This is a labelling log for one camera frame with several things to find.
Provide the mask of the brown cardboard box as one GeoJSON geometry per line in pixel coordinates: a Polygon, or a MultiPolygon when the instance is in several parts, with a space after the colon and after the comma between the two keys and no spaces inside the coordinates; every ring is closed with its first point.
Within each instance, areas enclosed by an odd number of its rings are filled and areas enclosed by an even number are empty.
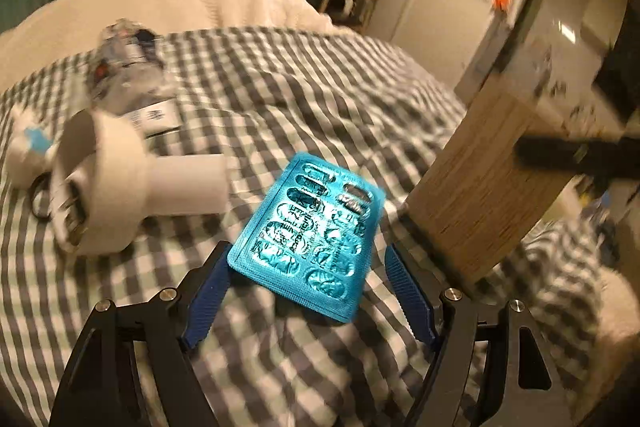
{"type": "Polygon", "coordinates": [[[576,174],[524,164],[516,144],[597,138],[620,124],[593,86],[627,0],[544,0],[530,33],[492,72],[409,194],[411,220],[452,285],[472,288],[512,253],[576,174]]]}

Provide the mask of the white tube with blue label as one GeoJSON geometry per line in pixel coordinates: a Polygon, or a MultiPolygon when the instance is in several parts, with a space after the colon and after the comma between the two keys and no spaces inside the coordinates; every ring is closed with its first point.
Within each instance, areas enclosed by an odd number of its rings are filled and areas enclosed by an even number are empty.
{"type": "Polygon", "coordinates": [[[15,104],[10,115],[12,132],[6,149],[6,174],[14,187],[27,190],[38,176],[51,171],[56,145],[30,108],[15,104]]]}

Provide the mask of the blue pill blister pack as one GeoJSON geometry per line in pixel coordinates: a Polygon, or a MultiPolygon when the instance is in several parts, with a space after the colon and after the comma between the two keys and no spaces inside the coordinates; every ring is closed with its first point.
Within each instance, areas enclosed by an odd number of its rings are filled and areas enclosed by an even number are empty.
{"type": "Polygon", "coordinates": [[[344,168],[298,153],[231,247],[230,267],[337,322],[359,308],[385,193],[344,168]]]}

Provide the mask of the cream white bed quilt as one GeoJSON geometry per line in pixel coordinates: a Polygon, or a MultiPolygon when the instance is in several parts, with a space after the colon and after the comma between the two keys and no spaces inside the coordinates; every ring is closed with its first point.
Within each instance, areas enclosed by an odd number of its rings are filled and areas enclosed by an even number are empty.
{"type": "Polygon", "coordinates": [[[218,27],[277,27],[336,34],[306,0],[55,0],[1,36],[1,88],[96,47],[100,32],[132,20],[159,35],[218,27]]]}

